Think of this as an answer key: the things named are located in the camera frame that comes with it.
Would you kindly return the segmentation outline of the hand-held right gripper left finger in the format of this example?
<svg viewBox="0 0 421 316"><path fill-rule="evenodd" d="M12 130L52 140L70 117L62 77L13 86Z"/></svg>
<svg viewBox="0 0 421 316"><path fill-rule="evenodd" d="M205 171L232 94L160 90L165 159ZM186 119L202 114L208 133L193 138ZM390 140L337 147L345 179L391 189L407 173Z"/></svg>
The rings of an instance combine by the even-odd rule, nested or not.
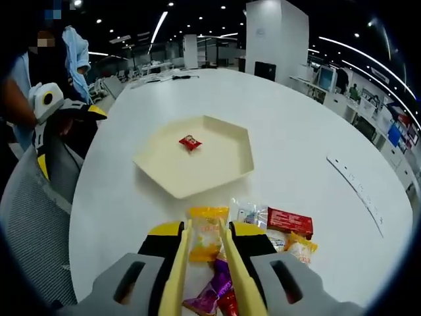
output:
<svg viewBox="0 0 421 316"><path fill-rule="evenodd" d="M127 253L93 282L91 293L58 315L181 315L184 222L151 229L137 253Z"/></svg>

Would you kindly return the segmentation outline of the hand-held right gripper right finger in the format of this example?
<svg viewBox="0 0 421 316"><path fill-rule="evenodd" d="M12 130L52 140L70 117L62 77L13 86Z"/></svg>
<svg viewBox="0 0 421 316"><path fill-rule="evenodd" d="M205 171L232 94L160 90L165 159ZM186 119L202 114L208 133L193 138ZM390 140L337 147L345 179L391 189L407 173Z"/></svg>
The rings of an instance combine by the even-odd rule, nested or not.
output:
<svg viewBox="0 0 421 316"><path fill-rule="evenodd" d="M321 277L294 255L275 250L254 224L229 223L229 270L240 315L363 315L339 302Z"/></svg>

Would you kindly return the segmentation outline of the person's left hand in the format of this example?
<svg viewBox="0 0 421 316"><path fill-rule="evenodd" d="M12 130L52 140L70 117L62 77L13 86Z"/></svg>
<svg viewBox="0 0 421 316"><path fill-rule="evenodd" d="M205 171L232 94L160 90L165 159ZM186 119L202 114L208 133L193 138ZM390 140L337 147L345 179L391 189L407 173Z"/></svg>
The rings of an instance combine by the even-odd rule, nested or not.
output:
<svg viewBox="0 0 421 316"><path fill-rule="evenodd" d="M65 136L67 135L74 123L74 119L68 116L55 116L51 119L52 131L55 135Z"/></svg>

